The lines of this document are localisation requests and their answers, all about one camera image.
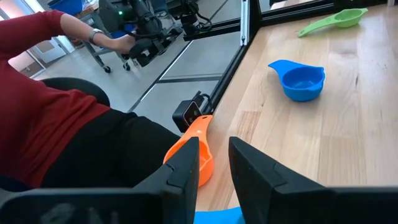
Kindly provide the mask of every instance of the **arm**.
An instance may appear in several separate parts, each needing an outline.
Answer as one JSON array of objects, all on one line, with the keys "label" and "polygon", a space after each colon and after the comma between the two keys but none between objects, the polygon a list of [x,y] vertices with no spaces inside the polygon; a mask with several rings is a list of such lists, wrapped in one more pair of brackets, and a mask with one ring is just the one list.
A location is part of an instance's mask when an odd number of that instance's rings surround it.
[{"label": "arm", "polygon": [[[92,27],[59,11],[38,12],[29,16],[0,22],[0,59],[10,59],[51,37],[68,35],[88,41]],[[127,53],[135,40],[130,36],[110,39],[96,34],[94,43],[121,53]]]}]

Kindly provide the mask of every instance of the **green scoop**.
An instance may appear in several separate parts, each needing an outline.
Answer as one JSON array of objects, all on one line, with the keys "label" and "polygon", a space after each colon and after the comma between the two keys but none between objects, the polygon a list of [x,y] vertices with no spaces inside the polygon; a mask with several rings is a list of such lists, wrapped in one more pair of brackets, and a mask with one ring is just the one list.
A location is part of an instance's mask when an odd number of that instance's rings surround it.
[{"label": "green scoop", "polygon": [[306,26],[306,28],[302,29],[297,35],[298,37],[303,37],[311,31],[333,24],[341,28],[351,27],[356,25],[367,11],[368,9],[344,9],[337,14],[328,16]]}]

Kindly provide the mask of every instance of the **wooden table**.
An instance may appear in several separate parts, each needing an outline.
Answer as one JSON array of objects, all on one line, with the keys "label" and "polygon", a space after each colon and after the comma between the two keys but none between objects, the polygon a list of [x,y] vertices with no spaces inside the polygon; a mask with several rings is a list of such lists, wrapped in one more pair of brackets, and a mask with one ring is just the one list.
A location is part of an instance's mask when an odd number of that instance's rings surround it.
[{"label": "wooden table", "polygon": [[[230,136],[323,185],[398,185],[398,7],[370,7],[358,26],[297,38],[320,18],[257,33],[210,124],[215,170],[197,210],[239,206]],[[290,101],[267,66],[279,59],[323,66],[321,96]]]}]

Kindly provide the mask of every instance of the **red long-sleeve shirt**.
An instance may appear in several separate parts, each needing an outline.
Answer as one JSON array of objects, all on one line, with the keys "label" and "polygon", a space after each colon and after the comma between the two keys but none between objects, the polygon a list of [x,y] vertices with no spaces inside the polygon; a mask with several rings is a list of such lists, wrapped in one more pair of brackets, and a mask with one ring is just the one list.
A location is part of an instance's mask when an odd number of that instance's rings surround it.
[{"label": "red long-sleeve shirt", "polygon": [[76,132],[109,110],[92,96],[47,88],[13,69],[8,60],[41,41],[63,35],[62,12],[0,21],[0,175],[40,187]]}]

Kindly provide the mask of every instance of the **orange measuring cup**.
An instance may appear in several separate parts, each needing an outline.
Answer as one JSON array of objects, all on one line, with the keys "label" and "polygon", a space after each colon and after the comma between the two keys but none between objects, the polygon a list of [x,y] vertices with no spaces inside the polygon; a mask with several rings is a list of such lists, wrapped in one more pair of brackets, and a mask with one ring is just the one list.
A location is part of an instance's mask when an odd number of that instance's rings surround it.
[{"label": "orange measuring cup", "polygon": [[213,174],[214,161],[207,144],[207,127],[210,124],[212,115],[198,117],[185,134],[166,153],[163,163],[167,162],[190,138],[199,138],[199,187],[205,184]]}]

